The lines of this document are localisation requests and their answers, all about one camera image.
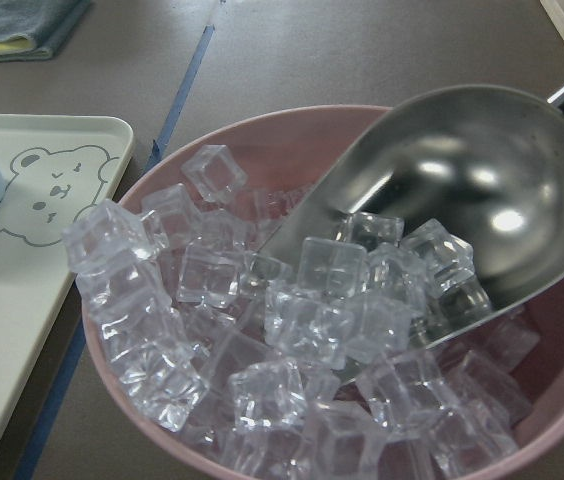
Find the grey folded cloth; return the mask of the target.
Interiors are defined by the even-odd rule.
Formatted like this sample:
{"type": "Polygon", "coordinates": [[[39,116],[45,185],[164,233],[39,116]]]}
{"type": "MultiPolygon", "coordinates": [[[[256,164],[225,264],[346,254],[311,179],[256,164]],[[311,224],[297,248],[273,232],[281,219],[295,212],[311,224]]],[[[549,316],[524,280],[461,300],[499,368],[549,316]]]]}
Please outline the grey folded cloth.
{"type": "Polygon", "coordinates": [[[0,62],[53,58],[90,1],[0,1],[0,62]]]}

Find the pile of clear ice cubes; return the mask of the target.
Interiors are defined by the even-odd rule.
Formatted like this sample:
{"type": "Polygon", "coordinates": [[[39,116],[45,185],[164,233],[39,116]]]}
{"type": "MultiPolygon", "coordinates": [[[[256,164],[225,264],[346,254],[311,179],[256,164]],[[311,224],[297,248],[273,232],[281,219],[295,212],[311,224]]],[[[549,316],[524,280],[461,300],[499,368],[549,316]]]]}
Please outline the pile of clear ice cubes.
{"type": "Polygon", "coordinates": [[[259,479],[448,479],[516,452],[531,405],[517,315],[486,342],[412,351],[487,313],[472,246],[429,220],[348,215],[292,267],[260,250],[301,190],[247,187],[224,145],[185,183],[106,201],[63,233],[110,370],[134,408],[259,479]]]}

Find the cream bear tray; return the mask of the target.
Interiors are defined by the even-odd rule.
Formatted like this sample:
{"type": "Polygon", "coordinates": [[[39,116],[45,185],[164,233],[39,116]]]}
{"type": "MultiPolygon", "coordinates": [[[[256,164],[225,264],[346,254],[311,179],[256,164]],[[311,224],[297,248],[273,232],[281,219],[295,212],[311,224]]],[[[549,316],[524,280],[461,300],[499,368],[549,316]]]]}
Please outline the cream bear tray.
{"type": "Polygon", "coordinates": [[[133,147],[115,117],[0,114],[0,438],[72,282],[62,231],[114,194],[133,147]]]}

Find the stainless steel ice scoop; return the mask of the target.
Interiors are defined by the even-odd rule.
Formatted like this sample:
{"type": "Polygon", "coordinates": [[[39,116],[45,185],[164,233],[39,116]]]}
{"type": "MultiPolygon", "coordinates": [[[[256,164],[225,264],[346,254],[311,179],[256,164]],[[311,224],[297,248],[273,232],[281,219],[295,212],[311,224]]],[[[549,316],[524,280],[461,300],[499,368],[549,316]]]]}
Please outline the stainless steel ice scoop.
{"type": "Polygon", "coordinates": [[[349,214],[437,219],[474,249],[495,315],[564,277],[564,86],[548,98],[489,85],[415,97],[381,116],[263,246],[297,265],[303,240],[349,214]]]}

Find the pink bowl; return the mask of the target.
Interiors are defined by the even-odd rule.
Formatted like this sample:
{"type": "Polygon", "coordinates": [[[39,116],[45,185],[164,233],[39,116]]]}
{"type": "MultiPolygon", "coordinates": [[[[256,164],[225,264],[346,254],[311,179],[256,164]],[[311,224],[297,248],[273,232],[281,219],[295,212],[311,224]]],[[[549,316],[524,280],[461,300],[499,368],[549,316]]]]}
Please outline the pink bowl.
{"type": "MultiPolygon", "coordinates": [[[[256,183],[295,188],[317,179],[386,108],[370,105],[301,107],[264,114],[208,133],[166,157],[122,197],[135,211],[140,199],[177,183],[180,165],[206,143],[236,148],[236,159],[256,183]]],[[[527,304],[542,335],[513,375],[534,402],[517,424],[520,449],[474,473],[476,479],[511,479],[526,469],[539,479],[564,479],[564,279],[527,304]]]]}

